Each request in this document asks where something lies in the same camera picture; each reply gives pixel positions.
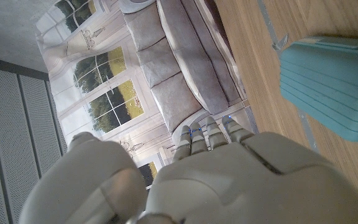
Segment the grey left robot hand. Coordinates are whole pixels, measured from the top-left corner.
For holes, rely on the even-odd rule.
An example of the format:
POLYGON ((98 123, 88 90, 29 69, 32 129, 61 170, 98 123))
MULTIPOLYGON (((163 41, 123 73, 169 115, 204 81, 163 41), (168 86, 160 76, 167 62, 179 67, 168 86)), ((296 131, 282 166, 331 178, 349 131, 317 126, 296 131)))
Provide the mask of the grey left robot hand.
POLYGON ((40 179, 21 223, 358 223, 358 190, 318 153, 230 116, 184 126, 146 187, 117 142, 89 132, 40 179))

